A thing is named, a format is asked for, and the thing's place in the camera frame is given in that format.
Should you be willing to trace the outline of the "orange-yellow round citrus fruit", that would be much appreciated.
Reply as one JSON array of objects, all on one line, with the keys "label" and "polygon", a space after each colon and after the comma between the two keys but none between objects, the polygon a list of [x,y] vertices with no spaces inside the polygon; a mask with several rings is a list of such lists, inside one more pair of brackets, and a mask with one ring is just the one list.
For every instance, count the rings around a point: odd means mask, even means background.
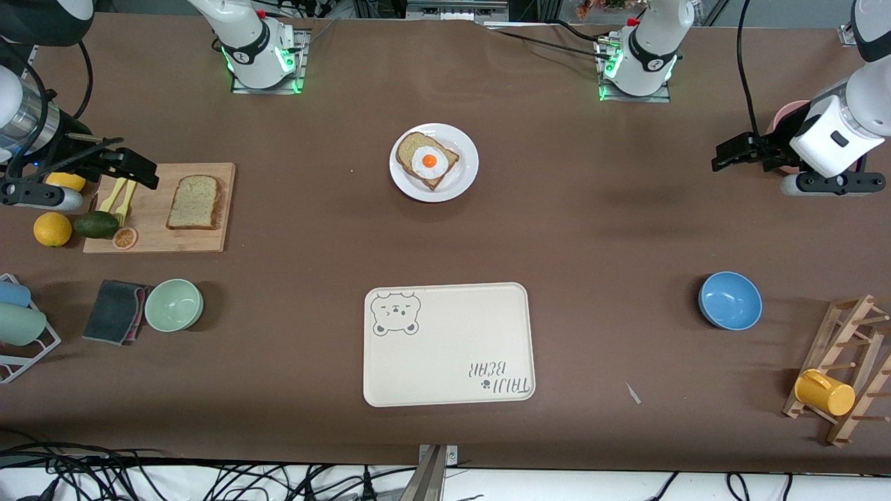
[{"label": "orange-yellow round citrus fruit", "polygon": [[33,224],[36,241],[48,248],[63,247],[71,239],[73,232],[70,219],[58,212],[44,213]]}]

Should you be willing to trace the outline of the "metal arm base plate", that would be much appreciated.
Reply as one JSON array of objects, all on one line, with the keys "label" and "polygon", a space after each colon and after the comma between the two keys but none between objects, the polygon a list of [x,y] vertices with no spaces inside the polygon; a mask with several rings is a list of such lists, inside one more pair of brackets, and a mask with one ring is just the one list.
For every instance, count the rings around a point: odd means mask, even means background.
[{"label": "metal arm base plate", "polygon": [[623,76],[631,75],[628,72],[631,66],[626,65],[626,63],[627,61],[632,61],[632,58],[624,55],[620,32],[611,31],[606,35],[599,35],[592,44],[596,55],[605,55],[605,59],[598,60],[597,63],[599,99],[601,101],[649,102],[650,104],[666,104],[666,102],[670,102],[668,79],[672,76],[672,66],[677,61],[677,57],[670,61],[667,70],[653,72],[652,75],[656,75],[655,77],[644,77],[646,84],[652,81],[659,82],[659,88],[655,89],[652,94],[634,95],[620,88],[620,85],[613,79],[618,73],[623,72],[622,67],[626,68]]},{"label": "metal arm base plate", "polygon": [[312,32],[298,29],[284,41],[284,48],[277,51],[279,63],[284,66],[283,79],[268,88],[249,88],[237,79],[231,64],[227,67],[231,74],[231,93],[240,95],[299,95],[303,91],[308,66],[309,44]]}]

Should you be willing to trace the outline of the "yellow mug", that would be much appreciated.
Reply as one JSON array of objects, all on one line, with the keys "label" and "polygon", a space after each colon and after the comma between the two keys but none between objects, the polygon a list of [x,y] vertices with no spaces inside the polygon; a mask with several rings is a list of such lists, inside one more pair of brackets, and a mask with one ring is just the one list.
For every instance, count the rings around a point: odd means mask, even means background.
[{"label": "yellow mug", "polygon": [[793,387],[795,398],[832,416],[846,415],[855,406],[856,393],[852,386],[808,369],[800,374]]}]

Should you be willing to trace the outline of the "pink bowl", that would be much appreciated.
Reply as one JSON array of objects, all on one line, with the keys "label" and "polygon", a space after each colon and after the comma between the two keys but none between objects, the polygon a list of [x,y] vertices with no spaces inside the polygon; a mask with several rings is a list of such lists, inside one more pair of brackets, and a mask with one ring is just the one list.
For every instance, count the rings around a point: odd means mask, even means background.
[{"label": "pink bowl", "polygon": [[[784,117],[786,117],[793,111],[798,110],[798,108],[804,106],[805,104],[808,104],[808,100],[793,101],[793,102],[789,102],[788,104],[782,106],[782,108],[780,108],[780,110],[777,111],[776,114],[774,115],[773,120],[770,123],[770,126],[767,128],[767,133],[768,134],[773,133],[777,124]],[[791,167],[789,165],[783,165],[782,167],[778,168],[777,171],[782,173],[783,175],[797,175],[797,174],[799,174],[800,169],[797,167]]]}]

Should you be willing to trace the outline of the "blue bowl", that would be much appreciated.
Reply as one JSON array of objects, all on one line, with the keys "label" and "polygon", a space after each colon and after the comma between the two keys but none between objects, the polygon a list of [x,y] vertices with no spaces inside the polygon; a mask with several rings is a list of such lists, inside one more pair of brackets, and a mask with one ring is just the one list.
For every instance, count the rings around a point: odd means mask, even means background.
[{"label": "blue bowl", "polygon": [[733,271],[713,273],[697,293],[700,313],[712,326],[744,331],[762,316],[763,301],[754,282]]}]

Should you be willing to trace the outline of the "metal table edge bracket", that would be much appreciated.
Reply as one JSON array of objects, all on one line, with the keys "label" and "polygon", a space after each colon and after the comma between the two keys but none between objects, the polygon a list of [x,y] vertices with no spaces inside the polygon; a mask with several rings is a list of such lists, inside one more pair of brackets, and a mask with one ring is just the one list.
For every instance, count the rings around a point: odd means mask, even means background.
[{"label": "metal table edge bracket", "polygon": [[419,466],[405,486],[400,501],[442,501],[446,470],[457,466],[458,446],[420,446]]}]

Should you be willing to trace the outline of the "pale green bowl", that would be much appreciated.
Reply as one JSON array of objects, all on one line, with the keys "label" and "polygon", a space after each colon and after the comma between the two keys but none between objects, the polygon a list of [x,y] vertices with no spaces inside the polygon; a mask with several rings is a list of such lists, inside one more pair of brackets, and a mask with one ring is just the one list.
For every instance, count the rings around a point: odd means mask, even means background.
[{"label": "pale green bowl", "polygon": [[144,304],[144,317],[154,330],[179,332],[193,326],[204,310],[203,293],[194,283],[174,278],[157,285]]}]

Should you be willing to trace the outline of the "beige bear-print tray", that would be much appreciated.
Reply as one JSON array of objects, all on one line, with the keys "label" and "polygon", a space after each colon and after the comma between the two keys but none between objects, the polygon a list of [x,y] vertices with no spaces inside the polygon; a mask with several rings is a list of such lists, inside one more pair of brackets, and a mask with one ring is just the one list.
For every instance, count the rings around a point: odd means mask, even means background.
[{"label": "beige bear-print tray", "polygon": [[537,389],[521,283],[379,287],[363,314],[370,406],[525,401]]}]

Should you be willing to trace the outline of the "green avocado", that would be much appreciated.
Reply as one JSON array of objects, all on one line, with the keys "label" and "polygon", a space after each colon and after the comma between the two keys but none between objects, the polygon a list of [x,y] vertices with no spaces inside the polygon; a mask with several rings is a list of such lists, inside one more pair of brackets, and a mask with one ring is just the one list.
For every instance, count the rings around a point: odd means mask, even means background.
[{"label": "green avocado", "polygon": [[108,239],[120,229],[117,216],[108,212],[87,212],[75,220],[74,231],[81,237],[89,239]]}]

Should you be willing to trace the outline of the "pale toast bread slice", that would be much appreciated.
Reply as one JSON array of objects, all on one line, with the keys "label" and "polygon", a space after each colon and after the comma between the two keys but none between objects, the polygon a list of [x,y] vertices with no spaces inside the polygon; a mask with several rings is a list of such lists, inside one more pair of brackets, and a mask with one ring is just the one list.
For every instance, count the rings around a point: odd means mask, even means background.
[{"label": "pale toast bread slice", "polygon": [[168,230],[216,230],[221,184],[212,175],[188,175],[176,187],[166,219]]}]

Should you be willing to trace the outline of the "white round plate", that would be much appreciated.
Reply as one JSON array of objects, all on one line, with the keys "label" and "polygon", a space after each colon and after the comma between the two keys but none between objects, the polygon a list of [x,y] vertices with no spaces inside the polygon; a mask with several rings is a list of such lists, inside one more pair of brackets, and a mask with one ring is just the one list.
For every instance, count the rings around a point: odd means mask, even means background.
[{"label": "white round plate", "polygon": [[[442,184],[436,187],[435,191],[430,191],[420,181],[408,177],[395,158],[398,143],[411,132],[420,132],[431,136],[459,155],[456,166],[445,176]],[[405,196],[417,200],[417,202],[449,202],[449,200],[461,196],[476,180],[479,168],[480,156],[478,156],[476,145],[471,137],[459,128],[443,123],[430,123],[411,128],[395,141],[389,155],[389,172],[391,172],[392,181]]]}]

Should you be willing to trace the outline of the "wooden cutting board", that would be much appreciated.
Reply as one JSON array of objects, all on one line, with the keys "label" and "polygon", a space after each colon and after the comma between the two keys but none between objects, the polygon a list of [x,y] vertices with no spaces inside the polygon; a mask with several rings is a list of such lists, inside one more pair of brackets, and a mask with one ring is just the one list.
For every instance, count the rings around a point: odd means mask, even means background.
[{"label": "wooden cutting board", "polygon": [[[125,219],[125,225],[137,231],[136,244],[121,250],[115,248],[111,240],[87,239],[83,253],[220,253],[225,250],[235,173],[233,163],[159,163],[158,188],[149,190],[143,185],[136,188]],[[166,228],[176,187],[188,175],[209,175],[219,181],[221,196],[213,230]]]}]

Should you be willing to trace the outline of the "grey folded cloth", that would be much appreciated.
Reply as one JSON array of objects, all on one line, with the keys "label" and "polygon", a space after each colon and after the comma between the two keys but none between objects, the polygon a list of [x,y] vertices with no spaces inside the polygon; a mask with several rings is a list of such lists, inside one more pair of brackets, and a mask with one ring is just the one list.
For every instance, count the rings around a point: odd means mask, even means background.
[{"label": "grey folded cloth", "polygon": [[131,345],[137,339],[150,291],[149,285],[140,283],[102,281],[81,337],[116,346]]}]

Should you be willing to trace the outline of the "fried egg toy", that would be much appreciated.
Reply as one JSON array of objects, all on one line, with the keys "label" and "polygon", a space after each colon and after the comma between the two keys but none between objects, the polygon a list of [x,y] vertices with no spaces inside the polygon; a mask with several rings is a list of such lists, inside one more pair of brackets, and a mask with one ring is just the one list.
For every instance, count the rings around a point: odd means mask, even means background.
[{"label": "fried egg toy", "polygon": [[438,180],[448,172],[450,161],[439,147],[422,145],[411,155],[411,171],[422,180]]}]

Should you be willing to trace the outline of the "wooden mug rack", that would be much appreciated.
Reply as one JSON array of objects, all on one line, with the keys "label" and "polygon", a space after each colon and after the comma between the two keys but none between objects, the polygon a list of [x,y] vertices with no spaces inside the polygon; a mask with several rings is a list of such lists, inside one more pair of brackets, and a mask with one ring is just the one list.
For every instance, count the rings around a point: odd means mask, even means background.
[{"label": "wooden mug rack", "polygon": [[891,415],[871,413],[875,401],[891,403],[891,297],[865,294],[831,302],[798,377],[808,369],[847,383],[856,393],[855,406],[846,415],[832,416],[799,402],[793,394],[794,381],[783,415],[795,419],[813,413],[824,419],[830,425],[827,444],[851,443],[859,424],[891,422]]}]

